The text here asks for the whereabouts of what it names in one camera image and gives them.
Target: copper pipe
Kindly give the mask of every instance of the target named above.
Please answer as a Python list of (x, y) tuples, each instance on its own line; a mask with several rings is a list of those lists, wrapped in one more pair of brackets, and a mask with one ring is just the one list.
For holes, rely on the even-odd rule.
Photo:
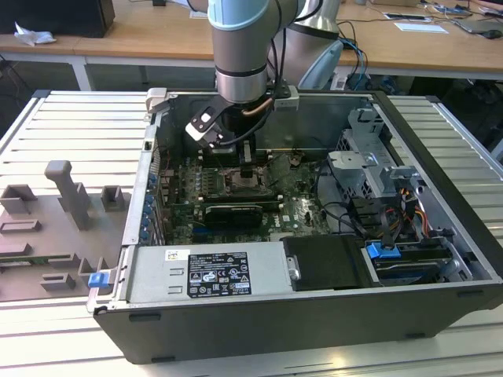
[(253, 110), (243, 110), (241, 114), (244, 116), (253, 116), (259, 114), (264, 108), (267, 108), (270, 104), (273, 103), (272, 98), (267, 98), (264, 102), (262, 102), (258, 107), (254, 108)]

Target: wooden desk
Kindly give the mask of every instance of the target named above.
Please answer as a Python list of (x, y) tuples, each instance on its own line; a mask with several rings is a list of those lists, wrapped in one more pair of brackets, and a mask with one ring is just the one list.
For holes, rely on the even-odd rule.
[[(372, 8), (369, 8), (348, 1), (340, 7), (338, 20), (384, 19), (380, 12), (428, 15), (420, 8), (389, 5), (371, 5)], [(432, 16), (444, 17), (441, 13), (433, 13)], [(430, 74), (437, 71), (436, 75), (440, 77), (459, 77), (456, 75), (461, 72), (461, 77), (469, 75), (469, 72), (503, 74), (503, 39), (489, 40), (479, 35), (470, 35), (450, 22), (438, 22), (449, 34), (400, 31), (395, 22), (353, 23), (358, 44), (369, 57), (369, 73), (376, 73), (378, 68), (392, 68), (397, 71), (429, 71)], [(340, 28), (348, 38), (352, 38), (350, 25), (343, 24)], [(346, 62), (347, 53), (343, 55), (341, 64)]]
[[(442, 3), (455, 4), (453, 0)], [(153, 7), (148, 1), (114, 0), (114, 6), (115, 23), (104, 38), (57, 35), (54, 44), (30, 47), (12, 35), (0, 35), (0, 52), (10, 60), (69, 63), (82, 90), (93, 87), (87, 64), (213, 66), (211, 27), (207, 20), (190, 19), (187, 9), (174, 4)], [(427, 14), (419, 8), (371, 7), (347, 0), (340, 7), (338, 19), (384, 19), (380, 13), (384, 11)], [(369, 57), (369, 74), (503, 79), (503, 39), (470, 35), (448, 22), (441, 23), (449, 32), (446, 35), (400, 31), (394, 21), (355, 21), (354, 26), (358, 43)], [(347, 24), (341, 30), (348, 37), (352, 34)], [(346, 75), (355, 63), (354, 52), (344, 51), (338, 75)]]
[(116, 19), (104, 38), (81, 38), (78, 55), (213, 60), (211, 25), (176, 4), (114, 0)]

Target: black plastic cover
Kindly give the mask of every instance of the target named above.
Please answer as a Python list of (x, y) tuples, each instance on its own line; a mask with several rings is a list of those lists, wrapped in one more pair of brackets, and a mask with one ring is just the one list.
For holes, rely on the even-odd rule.
[(372, 287), (362, 254), (364, 243), (352, 235), (320, 235), (283, 239), (287, 257), (294, 257), (300, 279), (294, 291)]

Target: white paper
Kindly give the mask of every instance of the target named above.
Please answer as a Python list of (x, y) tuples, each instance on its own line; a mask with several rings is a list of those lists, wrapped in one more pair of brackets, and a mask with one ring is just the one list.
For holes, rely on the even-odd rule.
[(207, 14), (203, 12), (190, 11), (190, 18), (207, 18)]
[(440, 27), (439, 25), (402, 24), (399, 22), (395, 22), (395, 25), (401, 31), (419, 31), (422, 33), (449, 34), (449, 32), (446, 29)]
[(35, 43), (43, 44), (56, 42), (52, 33), (48, 31), (31, 31), (19, 26), (17, 23), (15, 24), (17, 31), (14, 33), (14, 36), (31, 47), (35, 46)]

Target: desk leg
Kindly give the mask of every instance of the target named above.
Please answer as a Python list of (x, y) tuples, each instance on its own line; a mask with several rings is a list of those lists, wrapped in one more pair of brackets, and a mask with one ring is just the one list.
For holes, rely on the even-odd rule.
[(141, 83), (147, 85), (149, 83), (149, 73), (147, 72), (147, 67), (145, 65), (139, 65)]
[(83, 57), (75, 57), (75, 59), (72, 59), (70, 64), (73, 67), (73, 72), (75, 73), (75, 77), (77, 78), (77, 82), (79, 83), (80, 90), (94, 90), (93, 78), (88, 72), (86, 60)]
[(352, 67), (339, 66), (334, 71), (334, 76), (332, 79), (332, 85), (330, 85), (330, 90), (344, 90), (346, 86), (347, 76), (353, 71)]

